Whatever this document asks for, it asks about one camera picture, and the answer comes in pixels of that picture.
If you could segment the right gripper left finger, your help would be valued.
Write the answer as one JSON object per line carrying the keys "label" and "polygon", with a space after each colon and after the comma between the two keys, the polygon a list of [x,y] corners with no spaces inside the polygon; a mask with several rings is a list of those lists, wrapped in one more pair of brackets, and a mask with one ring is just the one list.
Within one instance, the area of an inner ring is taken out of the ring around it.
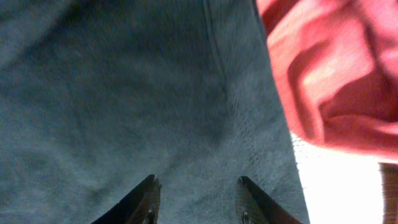
{"label": "right gripper left finger", "polygon": [[156,224],[160,208],[159,178],[148,175],[92,224]]}

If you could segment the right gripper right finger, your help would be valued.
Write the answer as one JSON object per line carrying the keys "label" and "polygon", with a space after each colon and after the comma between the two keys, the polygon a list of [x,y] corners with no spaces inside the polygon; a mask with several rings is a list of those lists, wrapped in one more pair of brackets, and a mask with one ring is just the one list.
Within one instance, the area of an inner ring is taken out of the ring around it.
{"label": "right gripper right finger", "polygon": [[240,224],[302,224],[249,177],[239,177],[234,204]]}

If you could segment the black Nike t-shirt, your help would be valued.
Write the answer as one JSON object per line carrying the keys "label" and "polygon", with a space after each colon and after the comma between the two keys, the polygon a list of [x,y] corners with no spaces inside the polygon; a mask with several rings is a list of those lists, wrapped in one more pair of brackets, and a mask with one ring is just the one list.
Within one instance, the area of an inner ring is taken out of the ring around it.
{"label": "black Nike t-shirt", "polygon": [[90,223],[150,174],[160,223],[309,217],[255,1],[1,2],[1,222]]}

